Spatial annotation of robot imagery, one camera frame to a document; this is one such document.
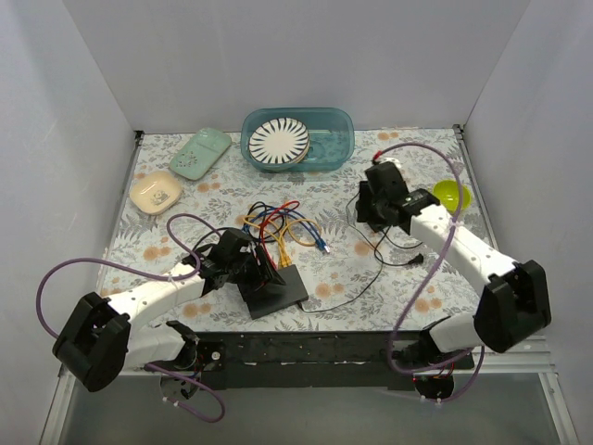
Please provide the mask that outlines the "black network switch box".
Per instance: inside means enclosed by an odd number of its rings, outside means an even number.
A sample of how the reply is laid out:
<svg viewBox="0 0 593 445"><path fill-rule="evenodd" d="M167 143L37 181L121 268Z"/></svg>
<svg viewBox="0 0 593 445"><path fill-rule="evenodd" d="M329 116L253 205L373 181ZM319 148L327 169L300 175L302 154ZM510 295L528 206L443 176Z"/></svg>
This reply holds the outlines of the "black network switch box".
<svg viewBox="0 0 593 445"><path fill-rule="evenodd" d="M309 299L309 293L295 265L280 269L276 276L265 284L251 281L237 286L252 320Z"/></svg>

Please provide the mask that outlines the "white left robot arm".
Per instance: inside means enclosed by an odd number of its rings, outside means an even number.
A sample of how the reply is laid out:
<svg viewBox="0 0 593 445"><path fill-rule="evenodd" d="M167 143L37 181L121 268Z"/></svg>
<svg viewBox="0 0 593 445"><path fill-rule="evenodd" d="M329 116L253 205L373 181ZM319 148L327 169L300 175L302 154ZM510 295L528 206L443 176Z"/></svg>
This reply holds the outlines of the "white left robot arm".
<svg viewBox="0 0 593 445"><path fill-rule="evenodd" d="M190 369L197 360L197 335L180 322L149 329L151 322L227 283L255 299L266 285L283 282L262 246L245 232L228 229L216 244L192 250L166 275L112 298L95 292L82 297L53 353L91 392L105 388L121 371L151 362Z"/></svg>

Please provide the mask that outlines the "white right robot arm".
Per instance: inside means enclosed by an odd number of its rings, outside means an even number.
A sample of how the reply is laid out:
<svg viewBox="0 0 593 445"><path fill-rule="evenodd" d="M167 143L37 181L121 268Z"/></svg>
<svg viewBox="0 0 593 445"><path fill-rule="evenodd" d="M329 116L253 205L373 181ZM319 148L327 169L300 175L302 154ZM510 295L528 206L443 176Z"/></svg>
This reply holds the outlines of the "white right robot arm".
<svg viewBox="0 0 593 445"><path fill-rule="evenodd" d="M437 365L482 346L503 353L550 324L548 284L541 265L518 262L454 223L429 191L410 191L394 163L376 163L365 175L356 204L358 222L373 231L399 227L442 253L480 298L474 313L429 324L414 343L394 351L398 366Z"/></svg>

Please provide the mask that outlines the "floral table mat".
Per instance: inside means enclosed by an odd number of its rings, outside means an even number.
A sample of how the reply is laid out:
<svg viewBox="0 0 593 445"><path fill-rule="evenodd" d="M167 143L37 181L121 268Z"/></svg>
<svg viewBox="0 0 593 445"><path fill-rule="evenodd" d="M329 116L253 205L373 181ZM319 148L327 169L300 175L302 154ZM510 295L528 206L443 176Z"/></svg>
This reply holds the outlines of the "floral table mat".
<svg viewBox="0 0 593 445"><path fill-rule="evenodd" d="M358 224L354 196L371 157L387 149L400 163L410 189L431 189L459 176L472 180L456 134L445 129L358 131L349 160L332 172L266 173L242 155L240 137L199 181L182 180L180 200L158 216L127 203L109 257L128 272L108 270L103 295L138 286L141 272L165 273L183 257L183 247L209 242L210 227L238 227L252 205L295 200L299 211L322 229L328 251L311 244L297 227L286 236L288 255L309 299L301 306L252 320L237 288L227 285L169 311L199 332L385 331L398 317L417 330L448 315L473 312L478 295L449 264L432 271L436 254L397 228L376 234Z"/></svg>

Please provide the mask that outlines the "lime green bowl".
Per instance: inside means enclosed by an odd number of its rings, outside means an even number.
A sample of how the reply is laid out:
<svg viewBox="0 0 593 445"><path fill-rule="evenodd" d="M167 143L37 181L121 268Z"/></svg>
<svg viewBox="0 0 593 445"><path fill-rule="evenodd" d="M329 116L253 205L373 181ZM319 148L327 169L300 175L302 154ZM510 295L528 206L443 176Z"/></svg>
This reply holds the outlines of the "lime green bowl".
<svg viewBox="0 0 593 445"><path fill-rule="evenodd" d="M442 180L436 183L433 187L433 195L450 214L454 214L459 205L461 205L461 212L464 212L472 202L470 190L465 185L462 185L459 190L455 180Z"/></svg>

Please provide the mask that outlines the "teal plastic basin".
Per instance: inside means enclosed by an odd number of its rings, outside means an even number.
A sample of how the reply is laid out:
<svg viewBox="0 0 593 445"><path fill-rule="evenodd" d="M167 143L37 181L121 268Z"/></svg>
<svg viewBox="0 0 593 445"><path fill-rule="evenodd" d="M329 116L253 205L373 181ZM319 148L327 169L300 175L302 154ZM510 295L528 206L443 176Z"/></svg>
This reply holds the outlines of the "teal plastic basin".
<svg viewBox="0 0 593 445"><path fill-rule="evenodd" d="M329 172L350 159L352 119L339 108L261 108L244 120L240 148L261 172Z"/></svg>

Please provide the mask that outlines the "beige square panda dish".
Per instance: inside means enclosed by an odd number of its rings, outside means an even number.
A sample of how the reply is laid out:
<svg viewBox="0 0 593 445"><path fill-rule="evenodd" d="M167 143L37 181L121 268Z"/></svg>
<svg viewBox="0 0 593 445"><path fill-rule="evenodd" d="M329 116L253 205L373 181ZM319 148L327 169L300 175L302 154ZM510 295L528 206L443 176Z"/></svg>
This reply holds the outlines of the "beige square panda dish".
<svg viewBox="0 0 593 445"><path fill-rule="evenodd" d="M133 205L147 215L159 215L181 197L182 186L169 172L152 172L136 182L129 198Z"/></svg>

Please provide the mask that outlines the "green rectangular ceramic dish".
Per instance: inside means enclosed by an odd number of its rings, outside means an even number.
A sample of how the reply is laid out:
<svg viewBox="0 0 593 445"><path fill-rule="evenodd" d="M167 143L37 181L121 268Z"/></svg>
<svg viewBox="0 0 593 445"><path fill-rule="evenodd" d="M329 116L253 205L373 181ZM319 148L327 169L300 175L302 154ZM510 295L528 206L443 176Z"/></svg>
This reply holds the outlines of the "green rectangular ceramic dish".
<svg viewBox="0 0 593 445"><path fill-rule="evenodd" d="M203 128L175 154L170 161L170 169L188 180L199 180L231 143L232 139L228 134L212 128Z"/></svg>

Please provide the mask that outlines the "blue striped white plate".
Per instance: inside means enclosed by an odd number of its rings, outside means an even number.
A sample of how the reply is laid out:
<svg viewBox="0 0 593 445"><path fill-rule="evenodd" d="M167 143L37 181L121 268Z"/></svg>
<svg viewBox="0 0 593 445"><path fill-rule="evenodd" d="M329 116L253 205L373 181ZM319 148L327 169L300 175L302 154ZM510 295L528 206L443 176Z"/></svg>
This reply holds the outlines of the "blue striped white plate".
<svg viewBox="0 0 593 445"><path fill-rule="evenodd" d="M251 158L265 166L300 162L309 151L309 130L294 118L276 118L261 124L248 140Z"/></svg>

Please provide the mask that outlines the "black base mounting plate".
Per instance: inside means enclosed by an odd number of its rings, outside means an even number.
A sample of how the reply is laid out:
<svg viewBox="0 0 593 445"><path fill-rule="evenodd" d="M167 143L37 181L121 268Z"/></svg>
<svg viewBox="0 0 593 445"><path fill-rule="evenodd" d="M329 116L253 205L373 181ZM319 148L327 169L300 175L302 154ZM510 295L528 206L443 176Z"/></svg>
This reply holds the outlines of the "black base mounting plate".
<svg viewBox="0 0 593 445"><path fill-rule="evenodd" d="M388 334L362 332L209 332L165 369L198 372L214 390L230 388L387 388L413 391L410 375L386 361Z"/></svg>

